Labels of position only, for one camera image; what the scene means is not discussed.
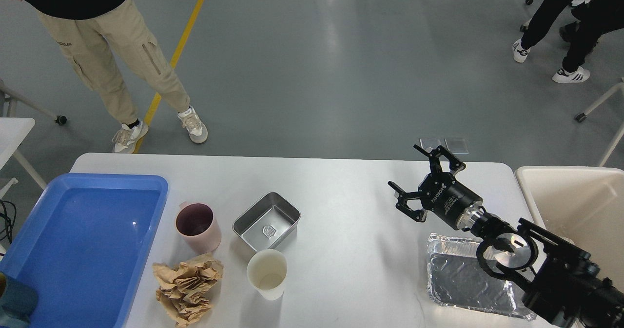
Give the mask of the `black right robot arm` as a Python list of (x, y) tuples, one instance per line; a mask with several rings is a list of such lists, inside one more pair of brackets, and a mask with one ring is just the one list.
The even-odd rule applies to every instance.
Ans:
[(480, 238), (480, 268), (519, 286), (524, 306), (548, 323), (560, 328), (575, 321), (586, 328), (623, 326), (623, 293), (610, 278), (599, 279), (600, 267), (589, 252), (524, 218), (513, 227), (489, 213), (482, 198), (455, 178), (466, 168), (456, 155), (442, 145), (414, 148), (428, 158), (430, 172), (416, 191), (389, 182), (397, 210), (415, 222), (424, 222), (431, 212), (453, 230)]

